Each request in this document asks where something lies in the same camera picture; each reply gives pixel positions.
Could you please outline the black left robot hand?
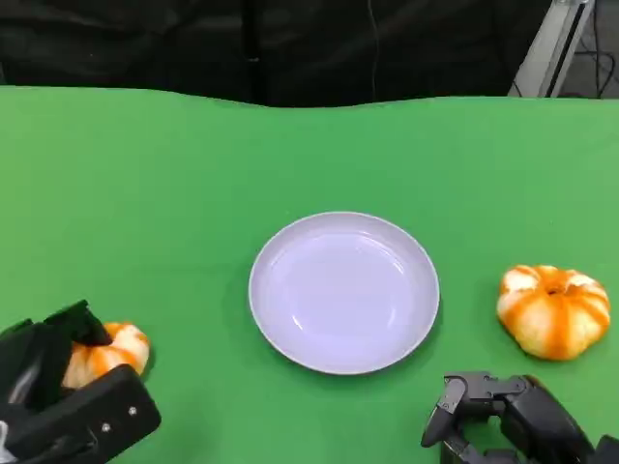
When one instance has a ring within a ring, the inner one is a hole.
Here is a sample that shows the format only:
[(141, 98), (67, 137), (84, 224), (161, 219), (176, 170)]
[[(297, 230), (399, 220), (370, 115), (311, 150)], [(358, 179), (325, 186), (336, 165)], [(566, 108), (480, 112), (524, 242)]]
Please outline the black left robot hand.
[(87, 347), (111, 343), (85, 300), (41, 322), (25, 319), (1, 332), (1, 405), (41, 411), (56, 403), (76, 343)]

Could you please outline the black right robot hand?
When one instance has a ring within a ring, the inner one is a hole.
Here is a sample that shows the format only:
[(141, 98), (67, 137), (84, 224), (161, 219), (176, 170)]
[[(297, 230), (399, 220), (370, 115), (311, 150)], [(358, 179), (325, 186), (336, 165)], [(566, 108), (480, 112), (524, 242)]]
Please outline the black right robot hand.
[[(473, 421), (500, 419), (513, 449), (477, 450), (464, 436)], [(484, 371), (444, 375), (444, 390), (421, 446), (439, 445), (442, 463), (585, 463), (595, 448), (576, 420), (535, 377), (500, 379)]]

